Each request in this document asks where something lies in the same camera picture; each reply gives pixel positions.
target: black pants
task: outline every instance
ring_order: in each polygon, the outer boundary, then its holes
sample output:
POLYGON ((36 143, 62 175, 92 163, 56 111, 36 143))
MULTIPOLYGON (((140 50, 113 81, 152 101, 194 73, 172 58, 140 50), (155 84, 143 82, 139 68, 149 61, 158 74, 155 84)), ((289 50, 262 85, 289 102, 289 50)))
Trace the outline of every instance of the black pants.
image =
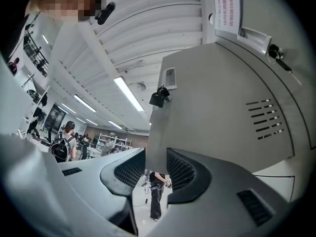
POLYGON ((150 207, 150 217, 153 219, 158 219, 161 217, 161 207, 160 207, 160 200, 163 193, 163 185, 152 185, 152 204, 150 207))

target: fluorescent ceiling light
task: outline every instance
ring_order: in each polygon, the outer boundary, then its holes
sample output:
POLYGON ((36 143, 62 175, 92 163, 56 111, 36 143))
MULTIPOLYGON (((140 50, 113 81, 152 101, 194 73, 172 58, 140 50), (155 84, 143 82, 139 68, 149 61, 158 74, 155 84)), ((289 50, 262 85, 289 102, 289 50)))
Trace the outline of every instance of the fluorescent ceiling light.
POLYGON ((121 91, 123 91, 125 96, 132 103, 132 105, 136 108, 136 110, 138 110, 139 112, 143 112, 144 111, 143 107, 140 105, 140 103, 138 103, 137 99, 135 98, 135 96, 133 95, 133 93, 127 86, 126 82, 123 80, 123 78, 122 77, 115 78, 114 81, 118 85, 118 87, 121 89, 121 91))
POLYGON ((65 112, 65 113, 67 113, 67 114, 69 114, 68 112, 66 112, 63 108, 61 108, 61 107, 59 107, 59 106, 57 106, 59 109, 61 109, 63 112, 65 112))
POLYGON ((72 111, 73 113, 76 113, 72 109, 70 109, 68 106, 64 105, 63 103, 62 103, 62 105, 65 106, 68 110, 72 111))
POLYGON ((47 41, 47 39, 45 38, 45 36, 44 36, 44 35, 42 35, 42 36, 43 36, 44 40, 46 41, 46 43, 48 44, 48 41, 47 41))
POLYGON ((90 123, 92 123, 92 124, 94 124, 94 125, 97 125, 96 123, 94 123, 94 122, 88 120, 87 118, 86 118, 85 120, 89 121, 90 123))
MULTIPOLYGON (((82 123, 85 123, 84 121, 82 121, 81 119, 79 119, 79 118, 76 118, 76 119, 78 119, 78 120, 80 120, 82 123)), ((86 123, 85 123, 86 124, 86 123)))
POLYGON ((115 124, 114 122, 109 120, 109 123, 111 123, 112 125, 116 126, 118 129, 123 129, 122 127, 118 126, 117 124, 115 124))
POLYGON ((93 112, 96 112, 95 109, 93 109, 91 106, 89 106, 85 101, 83 101, 81 98, 79 98, 77 95, 74 95, 74 98, 76 98, 79 102, 81 102, 84 106, 86 106, 88 109, 92 110, 93 112))

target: ceiling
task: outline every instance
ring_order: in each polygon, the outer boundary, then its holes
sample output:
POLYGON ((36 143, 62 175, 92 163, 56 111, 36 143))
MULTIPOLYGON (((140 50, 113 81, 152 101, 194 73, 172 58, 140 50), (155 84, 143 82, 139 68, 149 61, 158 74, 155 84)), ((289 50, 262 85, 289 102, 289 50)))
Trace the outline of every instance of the ceiling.
POLYGON ((64 24, 49 68, 51 91, 64 103, 109 129, 108 120, 133 132, 149 132, 150 96, 158 87, 162 58, 202 44, 200 0, 107 0, 116 9, 99 26, 64 24), (114 83, 123 76, 144 112, 137 111, 114 83), (142 89, 138 83, 146 86, 142 89), (77 94, 97 110, 79 103, 77 94))

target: dark hair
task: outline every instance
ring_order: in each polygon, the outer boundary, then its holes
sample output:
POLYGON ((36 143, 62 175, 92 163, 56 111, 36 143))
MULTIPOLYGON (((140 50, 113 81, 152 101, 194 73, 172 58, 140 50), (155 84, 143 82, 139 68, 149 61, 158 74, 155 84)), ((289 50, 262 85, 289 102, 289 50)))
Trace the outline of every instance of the dark hair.
POLYGON ((75 123, 73 123, 72 121, 68 121, 65 126, 65 132, 69 133, 74 128, 75 128, 75 123))

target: ceiling fixture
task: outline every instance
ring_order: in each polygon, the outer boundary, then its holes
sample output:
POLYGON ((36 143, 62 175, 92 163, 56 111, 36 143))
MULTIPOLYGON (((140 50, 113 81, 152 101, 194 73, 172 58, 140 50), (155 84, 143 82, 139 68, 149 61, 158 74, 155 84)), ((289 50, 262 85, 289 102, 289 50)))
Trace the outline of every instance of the ceiling fixture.
POLYGON ((90 123, 92 123, 92 124, 94 124, 94 125, 97 125, 96 123, 94 123, 94 122, 88 120, 87 118, 86 118, 85 120, 89 121, 90 123))
POLYGON ((62 103, 62 105, 65 106, 68 110, 72 111, 73 113, 76 113, 72 109, 70 109, 67 105, 64 105, 63 103, 62 103))
POLYGON ((132 105, 136 108, 136 110, 138 110, 139 112, 143 112, 144 111, 143 107, 137 101, 134 94, 131 92, 131 90, 127 86, 126 82, 124 81, 123 77, 115 78, 114 81, 118 85, 118 87, 121 89, 121 91, 123 91, 125 96, 132 103, 132 105))
POLYGON ((69 114, 68 112, 66 112, 63 108, 61 108, 61 107, 59 107, 59 106, 57 106, 59 109, 61 109, 63 112, 65 112, 65 113, 67 113, 67 114, 69 114))
MULTIPOLYGON (((76 119, 78 119, 78 120, 80 120, 82 123, 85 123, 84 121, 82 121, 81 119, 79 119, 79 118, 76 118, 76 119)), ((86 123, 85 123, 86 124, 86 123)))
POLYGON ((79 102, 81 102, 84 106, 86 106, 89 110, 96 112, 95 109, 93 109, 91 106, 89 106, 85 101, 83 101, 81 98, 79 98, 77 95, 74 95, 74 98, 76 98, 79 102))
POLYGON ((111 123, 112 125, 116 126, 118 129, 123 129, 122 127, 120 127, 119 125, 115 124, 114 122, 109 120, 109 123, 111 123))
POLYGON ((48 41, 47 41, 47 39, 45 38, 45 36, 44 36, 44 35, 42 35, 42 36, 43 36, 44 40, 46 41, 46 43, 48 44, 48 41))

